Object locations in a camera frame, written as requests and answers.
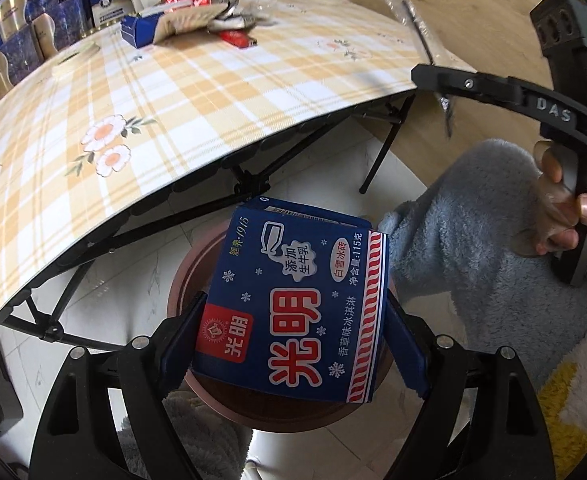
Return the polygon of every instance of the plastic wrap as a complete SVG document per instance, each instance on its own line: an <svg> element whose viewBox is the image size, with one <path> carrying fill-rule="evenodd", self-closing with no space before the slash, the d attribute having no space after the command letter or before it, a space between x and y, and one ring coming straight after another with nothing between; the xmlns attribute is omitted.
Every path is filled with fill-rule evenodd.
<svg viewBox="0 0 587 480"><path fill-rule="evenodd" d="M384 0L396 20L411 32L411 38L423 63L449 66L451 56L448 50L418 14L411 0ZM445 113L445 130L447 137L453 133L453 98L446 94L436 94Z"/></svg>

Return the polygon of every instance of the ice cream box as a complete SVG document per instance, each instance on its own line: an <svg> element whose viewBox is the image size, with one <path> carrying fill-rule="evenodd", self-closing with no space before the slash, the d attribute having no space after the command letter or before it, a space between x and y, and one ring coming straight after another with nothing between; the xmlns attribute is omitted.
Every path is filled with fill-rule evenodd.
<svg viewBox="0 0 587 480"><path fill-rule="evenodd" d="M193 370L273 395L369 402L387 261L386 235L361 218L263 196L238 207Z"/></svg>

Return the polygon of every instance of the wooden floor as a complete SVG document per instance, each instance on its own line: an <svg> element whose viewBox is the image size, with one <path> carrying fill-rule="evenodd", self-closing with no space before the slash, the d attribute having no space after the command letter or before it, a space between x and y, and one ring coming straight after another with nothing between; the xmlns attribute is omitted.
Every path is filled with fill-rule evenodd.
<svg viewBox="0 0 587 480"><path fill-rule="evenodd" d="M383 0L351 0L390 16ZM481 72L512 75L551 85L529 11L540 0L412 0L445 46ZM381 139L384 123L363 120ZM416 100L393 152L427 185L462 152L480 140L500 137L531 150L539 124L501 108L470 100L457 101L453 138L443 129L440 109L431 94Z"/></svg>

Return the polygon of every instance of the table leg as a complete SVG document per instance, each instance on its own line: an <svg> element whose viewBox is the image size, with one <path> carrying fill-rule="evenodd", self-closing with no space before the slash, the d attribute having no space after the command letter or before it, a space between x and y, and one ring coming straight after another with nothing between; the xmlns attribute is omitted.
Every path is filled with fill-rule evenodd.
<svg viewBox="0 0 587 480"><path fill-rule="evenodd" d="M391 113L389 114L389 118L390 119L393 118L393 122L390 121L390 122L392 122L391 129L389 130L389 133L387 134L387 138L384 140L384 143L382 144L382 148L381 148L380 152L378 153L378 156L376 157L375 161L373 162L371 170L369 170L369 174L366 176L365 181L363 182L362 186L360 187L361 194L365 194L367 192L367 190L369 189L369 186L371 185L371 181L373 180L373 177L375 177L375 174L378 173L378 169L380 168L382 161L384 160L384 158L387 156L387 153L391 149L391 145L393 144L393 141L396 140L396 136L398 135L398 132L400 131L400 128L402 127L402 124L404 124L404 122L407 120L407 115L409 114L409 110L411 109L411 105L413 104L413 101L415 98L416 98L416 94L412 94L409 97L407 97L405 99L405 101L403 102L400 110L398 110L395 107L392 107L393 111L391 111Z"/></svg>

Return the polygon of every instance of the yellow pattern fabric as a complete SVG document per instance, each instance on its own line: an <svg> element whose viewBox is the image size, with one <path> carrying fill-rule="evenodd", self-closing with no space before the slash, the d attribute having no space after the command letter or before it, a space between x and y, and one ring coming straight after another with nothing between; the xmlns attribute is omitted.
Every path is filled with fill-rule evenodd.
<svg viewBox="0 0 587 480"><path fill-rule="evenodd" d="M408 27L347 0L269 4L274 24L252 31L256 47L197 31L136 50L115 25L73 47L100 47L85 65L53 76L54 57L0 101L0 309L155 190L290 126L414 88ZM453 56L451 66L469 68Z"/></svg>

